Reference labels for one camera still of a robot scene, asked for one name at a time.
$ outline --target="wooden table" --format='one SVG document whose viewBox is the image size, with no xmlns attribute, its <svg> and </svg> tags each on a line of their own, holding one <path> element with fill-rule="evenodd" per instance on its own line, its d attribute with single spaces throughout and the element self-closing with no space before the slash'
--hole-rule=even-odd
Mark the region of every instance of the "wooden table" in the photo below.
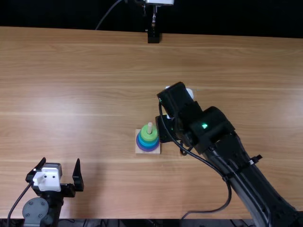
<svg viewBox="0 0 303 227">
<path fill-rule="evenodd" d="M 220 108 L 276 190 L 303 210 L 303 40 L 213 35 L 0 28 L 0 218 L 42 157 L 72 182 L 81 159 L 85 191 L 61 218 L 180 218 L 227 196 L 212 169 L 163 144 L 136 155 L 134 130 L 158 115 L 156 94 L 183 81 L 202 108 Z M 13 213 L 22 217 L 24 203 Z M 191 218 L 250 218 L 229 207 Z"/>
</svg>

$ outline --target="black wall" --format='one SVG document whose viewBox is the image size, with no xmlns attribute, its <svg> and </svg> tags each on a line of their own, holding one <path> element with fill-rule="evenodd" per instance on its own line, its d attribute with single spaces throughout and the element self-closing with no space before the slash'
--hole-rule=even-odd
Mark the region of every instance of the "black wall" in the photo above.
<svg viewBox="0 0 303 227">
<path fill-rule="evenodd" d="M 0 0 L 0 26 L 94 29 L 115 0 Z M 100 30 L 144 31 L 142 7 L 120 2 Z M 158 13 L 163 33 L 303 37 L 303 1 L 175 0 Z"/>
</svg>

